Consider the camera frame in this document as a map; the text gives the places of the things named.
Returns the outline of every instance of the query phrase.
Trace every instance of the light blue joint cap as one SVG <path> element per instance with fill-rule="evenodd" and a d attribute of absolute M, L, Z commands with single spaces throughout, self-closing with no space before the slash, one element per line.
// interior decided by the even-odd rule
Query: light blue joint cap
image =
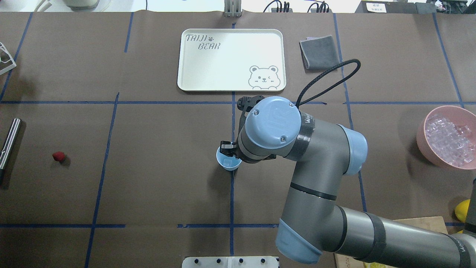
<path fill-rule="evenodd" d="M 295 140 L 301 128 L 301 115 L 286 98 L 273 96 L 258 102 L 246 117 L 248 138 L 265 149 L 279 149 Z"/>
<path fill-rule="evenodd" d="M 317 263 L 322 255 L 322 251 L 307 242 L 282 219 L 279 219 L 276 246 L 284 256 L 305 264 Z"/>
<path fill-rule="evenodd" d="M 362 164 L 367 159 L 367 140 L 365 137 L 355 130 L 348 129 L 341 124 L 338 124 L 346 133 L 347 140 L 350 147 L 350 160 L 347 172 L 344 175 L 354 175 L 362 168 Z"/>

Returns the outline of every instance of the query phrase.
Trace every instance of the gray cloth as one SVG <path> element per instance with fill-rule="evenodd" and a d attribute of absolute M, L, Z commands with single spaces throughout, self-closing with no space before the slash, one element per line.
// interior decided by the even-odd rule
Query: gray cloth
<path fill-rule="evenodd" d="M 307 37 L 306 40 L 299 41 L 299 45 L 308 70 L 325 70 L 339 64 L 332 35 Z"/>

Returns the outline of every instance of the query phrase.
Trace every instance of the pink bowl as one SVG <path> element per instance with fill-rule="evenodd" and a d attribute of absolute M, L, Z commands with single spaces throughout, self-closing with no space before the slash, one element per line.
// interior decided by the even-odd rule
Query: pink bowl
<path fill-rule="evenodd" d="M 426 122 L 428 118 L 430 118 L 434 114 L 439 114 L 449 121 L 453 122 L 455 125 L 467 125 L 468 128 L 473 131 L 473 134 L 468 138 L 469 141 L 473 144 L 476 144 L 476 115 L 472 112 L 465 110 L 458 106 L 451 106 L 451 105 L 444 105 L 433 109 L 423 120 L 420 127 L 418 128 L 418 132 L 416 134 L 416 143 L 418 144 L 418 148 L 420 149 L 421 153 L 432 163 L 437 166 L 445 167 L 453 170 L 471 170 L 476 169 L 476 159 L 463 164 L 461 167 L 454 166 L 446 161 L 444 161 L 441 157 L 439 157 L 435 151 L 430 147 L 428 140 L 426 138 Z"/>

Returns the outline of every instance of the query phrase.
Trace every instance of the white floor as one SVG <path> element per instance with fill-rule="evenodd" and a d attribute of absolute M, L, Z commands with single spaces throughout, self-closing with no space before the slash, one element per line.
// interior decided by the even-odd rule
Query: white floor
<path fill-rule="evenodd" d="M 252 12 L 263 12 L 271 0 L 242 0 L 242 8 Z M 47 12 L 72 12 L 63 0 L 50 0 L 52 6 Z M 312 1 L 291 0 L 290 8 L 293 12 L 306 12 Z M 425 0 L 409 0 L 409 2 L 425 2 Z M 0 0 L 0 11 L 34 11 L 37 0 Z M 327 0 L 334 13 L 354 13 L 360 0 Z M 146 9 L 146 0 L 99 0 L 97 8 L 84 10 L 85 12 L 99 11 L 138 11 Z M 223 11 L 223 0 L 148 0 L 148 10 L 162 12 L 176 11 Z"/>

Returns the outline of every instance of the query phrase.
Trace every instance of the white label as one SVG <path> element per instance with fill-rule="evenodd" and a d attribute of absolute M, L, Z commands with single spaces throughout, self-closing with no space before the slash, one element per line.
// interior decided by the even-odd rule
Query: white label
<path fill-rule="evenodd" d="M 375 13 L 386 13 L 385 4 L 367 3 L 367 10 Z"/>

